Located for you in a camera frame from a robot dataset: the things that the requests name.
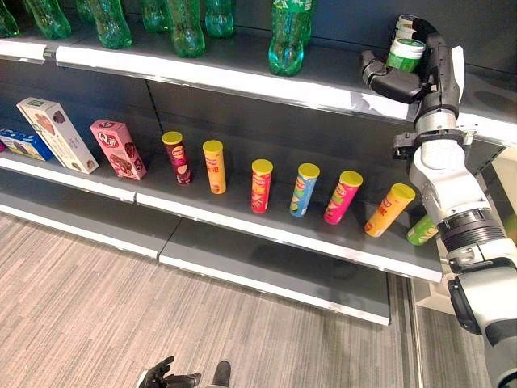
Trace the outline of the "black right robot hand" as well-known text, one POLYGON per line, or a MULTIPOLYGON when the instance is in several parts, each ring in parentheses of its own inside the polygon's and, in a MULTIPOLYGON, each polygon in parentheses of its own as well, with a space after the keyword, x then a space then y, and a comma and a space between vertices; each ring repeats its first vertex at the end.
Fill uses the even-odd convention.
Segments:
POLYGON ((412 21, 412 39, 424 45, 414 72, 397 69, 375 57, 372 51, 360 54, 361 76, 377 94, 400 103, 419 102, 417 116, 434 110, 459 115, 460 86, 455 78, 452 50, 439 31, 425 19, 412 21))

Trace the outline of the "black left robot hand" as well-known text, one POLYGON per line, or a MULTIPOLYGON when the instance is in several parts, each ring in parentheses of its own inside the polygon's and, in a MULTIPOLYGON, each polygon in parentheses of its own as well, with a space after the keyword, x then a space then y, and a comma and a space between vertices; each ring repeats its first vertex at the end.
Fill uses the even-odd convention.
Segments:
POLYGON ((168 356, 163 361, 158 362, 154 367, 144 372, 137 386, 139 388, 190 388, 200 384, 201 373, 166 375, 170 372, 170 365, 173 361, 174 357, 168 356))

